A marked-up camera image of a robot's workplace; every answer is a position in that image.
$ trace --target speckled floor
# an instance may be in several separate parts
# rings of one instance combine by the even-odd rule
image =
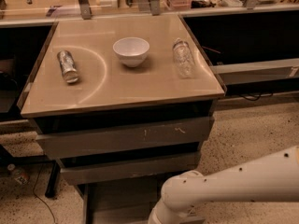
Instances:
[[[219,101],[212,132],[202,146],[198,170],[208,175],[298,145],[298,104],[299,92],[262,97],[254,102],[244,98]],[[0,143],[13,156],[42,154],[35,137],[26,120],[0,123]],[[81,223],[83,201],[63,179],[59,179],[55,198],[44,196],[50,167],[50,164],[25,166],[30,174],[26,186],[9,177],[0,178],[1,224],[52,224],[51,212],[56,223]],[[36,195],[47,203],[51,212],[34,195],[35,184]],[[198,215],[209,224],[297,224],[299,203],[202,203]]]

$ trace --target plastic bottle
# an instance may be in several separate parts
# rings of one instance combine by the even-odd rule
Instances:
[[[174,62],[178,68],[178,74],[183,78],[194,77],[194,59],[187,41],[178,38],[173,46]]]
[[[10,164],[8,167],[10,174],[19,184],[24,185],[29,181],[29,175],[21,167],[16,167],[15,164]]]

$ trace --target cable on floor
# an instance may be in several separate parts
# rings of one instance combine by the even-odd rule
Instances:
[[[55,215],[53,214],[53,212],[52,212],[52,210],[50,209],[50,207],[47,205],[47,203],[46,203],[45,201],[43,201],[40,197],[38,197],[38,196],[36,195],[36,192],[35,192],[36,185],[37,185],[37,182],[38,182],[40,173],[41,173],[41,171],[42,171],[42,169],[43,169],[43,166],[44,166],[44,164],[41,164],[40,169],[39,169],[38,174],[37,174],[37,178],[36,178],[35,185],[34,185],[34,187],[33,187],[33,189],[32,189],[32,192],[33,192],[33,194],[36,196],[36,198],[39,199],[39,201],[41,201],[43,204],[45,204],[45,205],[48,207],[48,209],[49,209],[49,211],[50,211],[50,213],[51,213],[51,215],[52,215],[52,218],[53,218],[53,223],[54,223],[54,224],[58,224],[58,223],[56,222]]]
[[[273,96],[273,92],[268,92],[268,93],[264,93],[264,92],[260,92],[258,94],[239,94],[240,97],[248,100],[248,101],[257,101],[259,100],[261,97],[271,97]]]

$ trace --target countertop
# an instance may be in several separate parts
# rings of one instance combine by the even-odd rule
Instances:
[[[140,67],[125,67],[113,52],[114,42],[126,36],[149,42],[149,56]],[[172,57],[178,37],[189,42],[196,63],[195,78],[178,76]],[[72,53],[80,75],[73,85],[61,75],[56,56],[62,49]],[[223,95],[220,83],[176,14],[59,21],[21,115],[35,118]]]

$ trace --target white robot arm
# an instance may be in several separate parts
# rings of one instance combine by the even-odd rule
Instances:
[[[189,171],[169,178],[149,224],[196,223],[190,212],[202,202],[298,202],[299,146],[202,176]]]

